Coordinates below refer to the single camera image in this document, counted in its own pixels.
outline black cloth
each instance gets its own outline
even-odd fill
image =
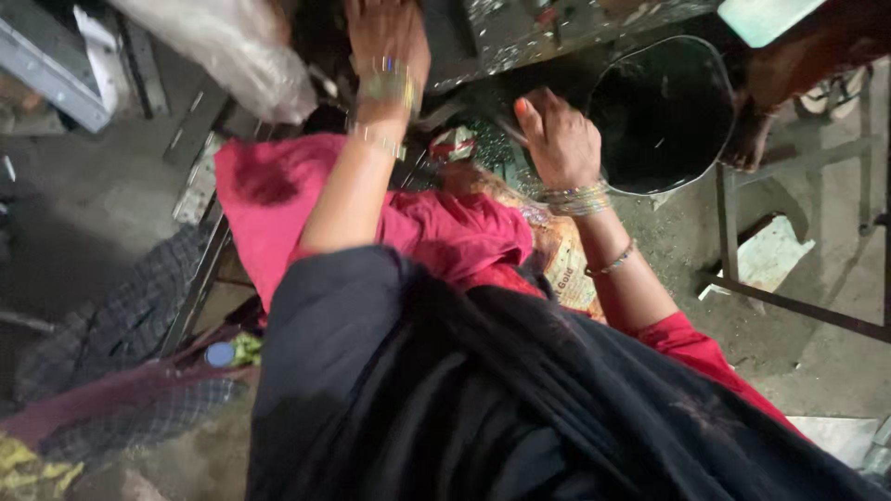
[[[394,250],[275,293],[248,499],[885,499],[729,390],[553,302]]]

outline red garment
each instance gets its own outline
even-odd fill
[[[307,136],[281,143],[230,141],[217,153],[217,197],[232,228],[241,263],[266,310],[288,265],[307,253],[297,245],[309,211],[346,137]],[[423,263],[464,290],[498,285],[543,297],[513,269],[532,251],[519,211],[483,194],[388,192],[378,242]],[[795,426],[727,364],[717,342],[676,313],[635,336],[667,357],[704,374],[777,422]]]
[[[232,140],[215,157],[217,197],[267,311],[345,142],[335,135],[263,144]],[[522,214],[484,194],[458,199],[437,191],[387,192],[377,241],[449,283],[472,282],[495,263],[519,265],[532,253]]]
[[[655,324],[641,329],[634,337],[659,353],[671,357],[694,371],[711,378],[736,393],[752,407],[769,415],[795,433],[798,428],[786,419],[780,409],[739,377],[724,358],[718,342],[697,332],[683,312],[677,312]]]

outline hand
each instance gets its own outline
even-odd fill
[[[415,85],[423,91],[430,72],[430,49],[424,19],[415,0],[346,0],[349,41],[356,59],[356,74],[368,78],[384,58],[403,63]],[[360,114],[374,118],[408,111],[387,105],[364,106]]]
[[[544,185],[568,190],[601,178],[601,133],[589,119],[544,88],[514,104]]]

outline workbench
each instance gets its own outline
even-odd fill
[[[428,92],[714,12],[720,0],[428,0]]]

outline yellow cloth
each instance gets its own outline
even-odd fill
[[[5,497],[61,497],[83,471],[83,463],[45,463],[20,440],[0,432],[0,494]]]

